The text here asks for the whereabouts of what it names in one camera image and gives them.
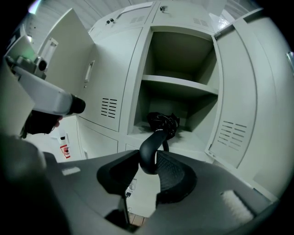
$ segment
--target locker shelf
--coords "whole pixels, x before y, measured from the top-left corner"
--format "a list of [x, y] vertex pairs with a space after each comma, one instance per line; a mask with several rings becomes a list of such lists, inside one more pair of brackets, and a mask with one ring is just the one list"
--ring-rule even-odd
[[143, 75], [142, 82], [148, 92], [177, 101], [193, 100], [208, 94], [218, 95], [218, 90], [215, 88], [179, 78]]
[[[148, 122], [139, 122], [134, 126], [133, 133], [130, 136], [143, 142], [152, 133]], [[204, 151], [206, 147], [197, 135], [185, 130], [183, 127], [179, 127], [175, 137], [168, 140], [168, 144], [171, 148], [185, 149], [187, 151]]]
[[191, 87], [192, 83], [185, 81], [219, 88], [213, 42], [188, 34], [154, 32], [143, 74], [182, 79], [183, 83], [176, 80], [173, 83]]

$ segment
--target locker compartment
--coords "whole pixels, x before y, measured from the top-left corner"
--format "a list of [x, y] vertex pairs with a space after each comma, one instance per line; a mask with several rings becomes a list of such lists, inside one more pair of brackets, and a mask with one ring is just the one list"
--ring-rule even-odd
[[180, 118], [180, 126], [175, 137], [168, 140], [169, 146], [189, 151], [204, 151], [215, 121], [216, 109], [216, 95], [179, 100], [172, 94], [165, 97], [160, 93], [153, 93], [143, 81], [131, 135], [145, 140], [153, 133], [147, 122], [148, 113], [160, 112], [165, 115], [174, 113]]
[[213, 42], [188, 34], [154, 32], [144, 75], [178, 78], [218, 89], [219, 72]]

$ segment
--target red label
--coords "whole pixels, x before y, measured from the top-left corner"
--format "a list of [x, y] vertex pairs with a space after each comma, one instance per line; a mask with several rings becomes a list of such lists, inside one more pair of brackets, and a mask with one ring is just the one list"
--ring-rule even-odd
[[66, 159], [70, 158], [70, 154], [68, 151], [68, 145], [62, 145], [62, 146], [60, 146], [60, 149]]

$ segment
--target ventilation slot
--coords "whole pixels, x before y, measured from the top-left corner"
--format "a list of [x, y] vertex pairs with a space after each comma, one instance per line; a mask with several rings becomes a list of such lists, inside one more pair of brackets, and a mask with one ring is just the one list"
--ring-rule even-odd
[[108, 118], [115, 118], [117, 100], [115, 99], [102, 99], [101, 115]]
[[200, 23], [200, 20], [197, 19], [197, 18], [193, 18], [193, 21], [194, 21], [195, 24], [201, 24], [201, 23]]
[[130, 21], [130, 24], [135, 23], [137, 19], [138, 17], [132, 18], [132, 20]]
[[223, 121], [218, 136], [218, 142], [239, 151], [246, 135], [247, 126]]
[[201, 21], [201, 24], [203, 25], [203, 26], [206, 26], [206, 27], [208, 27], [208, 24], [207, 24], [207, 22], [206, 21], [204, 21], [204, 20], [200, 20]]
[[141, 17], [139, 17], [139, 18], [137, 19], [137, 22], [142, 21], [144, 18], [145, 18], [145, 16], [141, 16]]

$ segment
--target door handle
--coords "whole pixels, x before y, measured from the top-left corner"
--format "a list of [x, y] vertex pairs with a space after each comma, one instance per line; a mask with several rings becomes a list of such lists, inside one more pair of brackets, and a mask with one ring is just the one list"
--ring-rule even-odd
[[83, 150], [84, 150], [85, 158], [86, 158], [86, 159], [89, 159], [89, 158], [88, 158], [88, 151], [87, 151], [86, 149], [83, 149]]
[[290, 66], [291, 66], [292, 74], [294, 76], [294, 52], [290, 51], [286, 54], [286, 56], [287, 56], [287, 59], [289, 61]]
[[67, 138], [67, 140], [68, 140], [68, 147], [70, 147], [69, 138], [68, 138], [68, 133], [66, 133], [66, 138]]
[[49, 38], [49, 40], [45, 44], [43, 51], [41, 52], [41, 56], [47, 62], [46, 69], [48, 69], [50, 60], [53, 57], [53, 54], [57, 46], [58, 46], [58, 42], [54, 38]]
[[86, 77], [85, 77], [85, 83], [88, 83], [90, 81], [91, 72], [92, 72], [94, 62], [95, 62], [95, 60], [93, 60], [88, 66], [88, 70], [87, 70]]

